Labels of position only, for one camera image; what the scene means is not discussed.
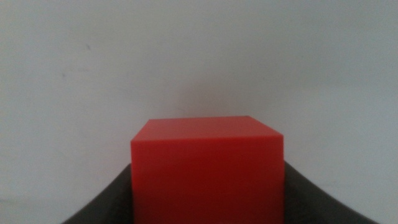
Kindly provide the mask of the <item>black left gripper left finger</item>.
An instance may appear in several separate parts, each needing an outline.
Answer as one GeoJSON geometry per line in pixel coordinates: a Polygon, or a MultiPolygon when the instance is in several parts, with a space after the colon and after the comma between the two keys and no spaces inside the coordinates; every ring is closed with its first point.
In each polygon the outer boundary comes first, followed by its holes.
{"type": "Polygon", "coordinates": [[[62,224],[132,224],[131,165],[123,171],[92,201],[62,224]]]}

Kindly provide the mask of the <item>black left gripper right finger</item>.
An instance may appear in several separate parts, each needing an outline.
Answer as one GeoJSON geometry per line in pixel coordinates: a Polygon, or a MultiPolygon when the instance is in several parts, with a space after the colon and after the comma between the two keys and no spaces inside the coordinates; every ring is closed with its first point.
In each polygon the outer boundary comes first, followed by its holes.
{"type": "Polygon", "coordinates": [[[285,224],[376,224],[285,163],[285,224]]]}

